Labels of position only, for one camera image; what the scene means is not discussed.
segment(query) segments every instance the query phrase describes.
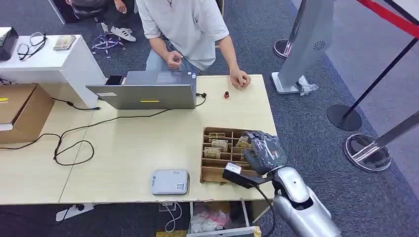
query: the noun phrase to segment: white t-shirt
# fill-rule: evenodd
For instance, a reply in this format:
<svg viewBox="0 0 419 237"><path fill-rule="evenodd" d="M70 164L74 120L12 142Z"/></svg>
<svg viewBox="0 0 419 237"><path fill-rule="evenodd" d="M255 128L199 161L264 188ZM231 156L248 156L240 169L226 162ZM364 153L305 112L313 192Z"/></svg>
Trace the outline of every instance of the white t-shirt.
<svg viewBox="0 0 419 237"><path fill-rule="evenodd" d="M215 41L229 35L215 0L137 0L137 5L145 37L163 33L200 70L215 61Z"/></svg>

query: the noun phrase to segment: cardboard box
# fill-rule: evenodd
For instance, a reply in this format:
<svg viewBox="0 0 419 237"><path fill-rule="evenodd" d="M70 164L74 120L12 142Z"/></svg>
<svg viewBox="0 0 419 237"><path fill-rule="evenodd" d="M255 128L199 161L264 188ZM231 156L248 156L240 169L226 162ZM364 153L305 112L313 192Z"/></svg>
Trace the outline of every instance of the cardboard box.
<svg viewBox="0 0 419 237"><path fill-rule="evenodd" d="M53 105L38 84L0 86L0 144L36 140Z"/></svg>

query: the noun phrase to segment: qr code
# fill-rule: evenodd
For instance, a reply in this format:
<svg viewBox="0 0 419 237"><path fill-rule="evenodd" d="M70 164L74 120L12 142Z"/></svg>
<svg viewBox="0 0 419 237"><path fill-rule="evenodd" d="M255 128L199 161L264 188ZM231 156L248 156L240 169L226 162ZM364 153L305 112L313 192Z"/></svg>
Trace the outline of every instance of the qr code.
<svg viewBox="0 0 419 237"><path fill-rule="evenodd" d="M176 190L183 190L184 184L176 184Z"/></svg>

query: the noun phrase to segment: white cable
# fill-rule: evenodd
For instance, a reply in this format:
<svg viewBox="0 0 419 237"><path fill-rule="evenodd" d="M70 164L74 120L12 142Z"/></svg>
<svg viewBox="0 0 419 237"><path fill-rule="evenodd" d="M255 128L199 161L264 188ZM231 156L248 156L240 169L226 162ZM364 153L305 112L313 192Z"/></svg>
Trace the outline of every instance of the white cable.
<svg viewBox="0 0 419 237"><path fill-rule="evenodd" d="M161 202L161 204L162 204L163 206L165 206L165 207L166 207L166 209L168 210L168 212L170 213L170 215L171 215L171 217L172 217L172 220L170 220L170 221L166 224L166 226L165 226L165 231L166 231L167 233L172 233L172 232L174 231L174 229L176 228L176 220L179 220L179 219L180 219L180 217L182 216L182 207L180 207L180 205L179 205L177 202L175 202L175 203L174 203L174 205L175 205L175 206L177 205L177 206L179 207L179 209L180 209L180 215L179 215L177 218L175 218L175 217L173 216L173 213L170 211L169 207L168 207L166 204L164 204L163 202ZM168 231L168 225L169 225L171 222L173 222L173 228L172 228L172 230Z"/></svg>

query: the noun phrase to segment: silver laptop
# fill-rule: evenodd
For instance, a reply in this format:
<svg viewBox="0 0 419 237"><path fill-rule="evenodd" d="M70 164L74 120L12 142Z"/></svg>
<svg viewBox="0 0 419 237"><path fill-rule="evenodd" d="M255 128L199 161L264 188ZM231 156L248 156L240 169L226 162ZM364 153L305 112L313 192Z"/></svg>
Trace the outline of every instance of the silver laptop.
<svg viewBox="0 0 419 237"><path fill-rule="evenodd" d="M195 72L128 72L120 85L86 87L117 110L195 108Z"/></svg>

